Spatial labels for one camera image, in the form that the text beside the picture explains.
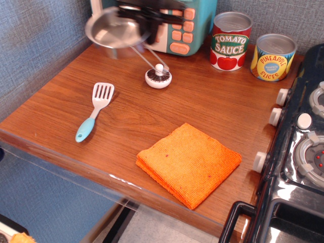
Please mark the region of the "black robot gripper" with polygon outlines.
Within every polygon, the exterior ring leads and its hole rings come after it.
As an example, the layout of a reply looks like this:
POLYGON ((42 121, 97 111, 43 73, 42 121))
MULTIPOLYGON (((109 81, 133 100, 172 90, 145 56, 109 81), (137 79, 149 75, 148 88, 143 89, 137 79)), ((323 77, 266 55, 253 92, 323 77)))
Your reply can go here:
POLYGON ((162 23, 182 24, 182 15, 162 13, 161 10, 178 10, 183 13, 185 4, 179 1, 116 1, 118 16, 136 20, 140 35, 148 38, 148 44, 159 43, 162 23))

